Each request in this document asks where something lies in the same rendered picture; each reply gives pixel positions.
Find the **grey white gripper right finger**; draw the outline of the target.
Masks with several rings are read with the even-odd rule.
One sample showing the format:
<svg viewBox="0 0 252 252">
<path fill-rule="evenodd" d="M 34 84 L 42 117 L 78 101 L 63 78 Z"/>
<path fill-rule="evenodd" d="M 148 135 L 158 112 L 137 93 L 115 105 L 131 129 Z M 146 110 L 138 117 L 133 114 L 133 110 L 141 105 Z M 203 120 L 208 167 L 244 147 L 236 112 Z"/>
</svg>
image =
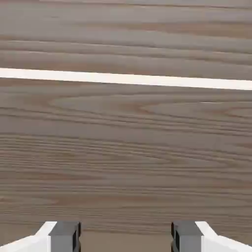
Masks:
<svg viewBox="0 0 252 252">
<path fill-rule="evenodd" d="M 171 252 L 252 252 L 252 246 L 218 235 L 206 221 L 173 221 L 171 235 Z"/>
</svg>

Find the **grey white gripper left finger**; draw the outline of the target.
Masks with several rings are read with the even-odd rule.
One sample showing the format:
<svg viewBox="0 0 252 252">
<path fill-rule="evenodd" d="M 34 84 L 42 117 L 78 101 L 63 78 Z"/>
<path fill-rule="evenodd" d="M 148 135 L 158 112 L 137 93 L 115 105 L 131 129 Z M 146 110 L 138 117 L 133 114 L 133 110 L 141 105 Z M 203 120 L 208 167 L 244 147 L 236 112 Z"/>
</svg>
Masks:
<svg viewBox="0 0 252 252">
<path fill-rule="evenodd" d="M 46 221 L 30 236 L 0 247 L 0 252 L 81 252 L 81 223 Z"/>
</svg>

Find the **grey-brown wooden cabinet door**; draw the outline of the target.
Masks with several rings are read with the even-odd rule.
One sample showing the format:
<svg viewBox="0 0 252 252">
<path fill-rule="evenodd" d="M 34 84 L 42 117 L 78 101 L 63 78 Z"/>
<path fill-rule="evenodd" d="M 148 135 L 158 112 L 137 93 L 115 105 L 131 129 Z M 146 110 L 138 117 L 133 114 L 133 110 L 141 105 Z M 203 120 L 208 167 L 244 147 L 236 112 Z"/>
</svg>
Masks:
<svg viewBox="0 0 252 252">
<path fill-rule="evenodd" d="M 170 252 L 174 220 L 252 245 L 252 91 L 0 79 L 0 246 Z"/>
<path fill-rule="evenodd" d="M 252 0 L 0 0 L 0 67 L 252 80 Z"/>
</svg>

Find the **wooden cabinet with white frame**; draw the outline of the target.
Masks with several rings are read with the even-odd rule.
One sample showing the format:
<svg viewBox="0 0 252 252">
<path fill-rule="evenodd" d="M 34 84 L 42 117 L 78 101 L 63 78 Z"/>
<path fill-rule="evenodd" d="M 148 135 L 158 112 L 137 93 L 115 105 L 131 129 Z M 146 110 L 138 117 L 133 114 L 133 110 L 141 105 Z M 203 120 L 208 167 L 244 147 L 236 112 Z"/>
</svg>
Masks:
<svg viewBox="0 0 252 252">
<path fill-rule="evenodd" d="M 0 79 L 252 91 L 252 80 L 0 67 Z"/>
</svg>

